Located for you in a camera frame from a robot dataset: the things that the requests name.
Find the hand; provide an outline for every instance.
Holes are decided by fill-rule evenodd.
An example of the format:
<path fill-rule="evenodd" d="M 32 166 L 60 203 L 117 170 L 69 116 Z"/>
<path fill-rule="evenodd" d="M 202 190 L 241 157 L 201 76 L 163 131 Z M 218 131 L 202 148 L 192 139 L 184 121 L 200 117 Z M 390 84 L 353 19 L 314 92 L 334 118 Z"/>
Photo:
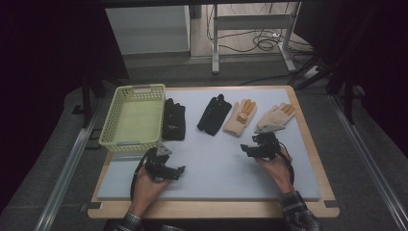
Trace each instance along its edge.
<path fill-rule="evenodd" d="M 142 167 L 138 173 L 138 179 L 133 192 L 133 201 L 129 207 L 129 212 L 141 217 L 147 207 L 156 201 L 157 197 L 159 197 L 160 193 L 170 182 L 170 180 L 164 180 L 160 183 L 154 182 L 147 170 Z"/>
<path fill-rule="evenodd" d="M 289 155 L 286 148 L 283 146 L 281 146 L 281 152 L 292 162 L 291 155 Z M 255 161 L 267 171 L 282 194 L 294 191 L 294 187 L 291 183 L 291 173 L 289 172 L 289 169 L 282 157 L 277 155 L 271 161 L 266 161 L 262 158 L 255 158 Z"/>

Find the metal frame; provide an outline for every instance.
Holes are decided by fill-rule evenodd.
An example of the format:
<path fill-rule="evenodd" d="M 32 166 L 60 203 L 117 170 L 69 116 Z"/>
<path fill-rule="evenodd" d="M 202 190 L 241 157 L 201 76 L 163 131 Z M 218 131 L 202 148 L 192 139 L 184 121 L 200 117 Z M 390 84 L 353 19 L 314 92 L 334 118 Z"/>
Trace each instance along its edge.
<path fill-rule="evenodd" d="M 388 183 L 385 176 L 382 174 L 377 163 L 372 158 L 370 150 L 367 148 L 363 139 L 360 137 L 360 134 L 358 133 L 355 126 L 351 124 L 347 117 L 342 113 L 344 109 L 339 97 L 335 95 L 329 95 L 329 99 L 332 101 L 336 113 L 345 128 L 345 131 L 350 137 L 351 142 L 354 144 L 354 147 L 359 154 L 363 164 L 365 165 L 372 182 L 378 189 L 378 192 L 380 193 L 385 204 L 390 210 L 390 213 L 393 216 L 399 230 L 408 230 L 408 214 L 405 211 L 403 204 L 398 199 L 396 193 Z"/>
<path fill-rule="evenodd" d="M 60 177 L 51 192 L 48 201 L 42 210 L 41 216 L 38 219 L 36 225 L 36 231 L 46 231 L 50 230 L 52 223 L 54 222 L 55 216 L 60 209 L 61 203 L 63 202 L 66 190 L 68 189 L 69 183 L 75 172 L 76 167 L 81 159 L 82 153 L 87 145 L 89 135 L 92 131 L 93 125 L 99 115 L 99 111 L 102 105 L 103 99 L 95 99 L 93 103 L 93 114 L 90 118 L 89 126 L 82 128 L 75 141 L 68 158 L 66 159 L 63 170 L 61 171 Z"/>
<path fill-rule="evenodd" d="M 213 73 L 219 74 L 218 31 L 256 29 L 287 29 L 284 40 L 278 43 L 278 47 L 289 72 L 295 72 L 296 69 L 288 52 L 288 43 L 299 6 L 300 3 L 296 2 L 291 14 L 218 16 L 218 7 L 214 4 Z"/>

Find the glove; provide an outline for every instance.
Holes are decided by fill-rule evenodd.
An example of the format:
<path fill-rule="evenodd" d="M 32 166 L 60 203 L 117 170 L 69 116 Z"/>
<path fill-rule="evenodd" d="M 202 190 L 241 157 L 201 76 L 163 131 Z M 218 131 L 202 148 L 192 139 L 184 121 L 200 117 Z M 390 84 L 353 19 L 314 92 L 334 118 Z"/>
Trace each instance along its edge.
<path fill-rule="evenodd" d="M 169 98 L 165 103 L 163 113 L 162 138 L 168 141 L 182 141 L 186 136 L 186 107 L 174 104 Z"/>
<path fill-rule="evenodd" d="M 259 120 L 257 127 L 262 129 L 265 125 L 284 126 L 294 117 L 294 114 L 292 104 L 281 103 L 279 106 L 275 105 Z"/>
<path fill-rule="evenodd" d="M 250 99 L 244 99 L 241 102 L 241 105 L 236 102 L 233 113 L 225 123 L 223 131 L 236 137 L 240 137 L 243 133 L 243 129 L 246 128 L 252 117 L 254 117 L 256 110 L 256 103 L 252 102 Z"/>
<path fill-rule="evenodd" d="M 197 128 L 204 130 L 207 134 L 214 136 L 222 123 L 227 117 L 232 105 L 224 100 L 224 96 L 220 94 L 217 98 L 213 97 L 207 105 L 203 116 L 197 124 Z"/>

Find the wrist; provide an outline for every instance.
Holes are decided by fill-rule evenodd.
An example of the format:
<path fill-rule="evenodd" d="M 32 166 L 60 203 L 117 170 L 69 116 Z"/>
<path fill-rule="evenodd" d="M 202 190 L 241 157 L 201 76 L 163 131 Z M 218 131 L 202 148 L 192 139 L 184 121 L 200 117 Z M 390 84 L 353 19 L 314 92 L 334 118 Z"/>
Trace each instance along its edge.
<path fill-rule="evenodd" d="M 128 212 L 140 217 L 144 214 L 144 212 L 147 210 L 148 205 L 144 203 L 138 203 L 138 202 L 133 202 L 131 206 L 129 207 Z"/>
<path fill-rule="evenodd" d="M 294 186 L 291 184 L 291 181 L 289 179 L 275 180 L 275 182 L 280 193 L 285 194 L 294 192 Z"/>

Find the basket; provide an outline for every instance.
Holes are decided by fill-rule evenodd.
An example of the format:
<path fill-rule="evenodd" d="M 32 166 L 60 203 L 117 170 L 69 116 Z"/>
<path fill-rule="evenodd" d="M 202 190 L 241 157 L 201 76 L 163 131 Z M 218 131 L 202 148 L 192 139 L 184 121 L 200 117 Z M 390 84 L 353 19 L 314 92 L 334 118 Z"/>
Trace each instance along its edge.
<path fill-rule="evenodd" d="M 144 153 L 162 137 L 165 85 L 119 87 L 99 143 L 112 152 Z"/>

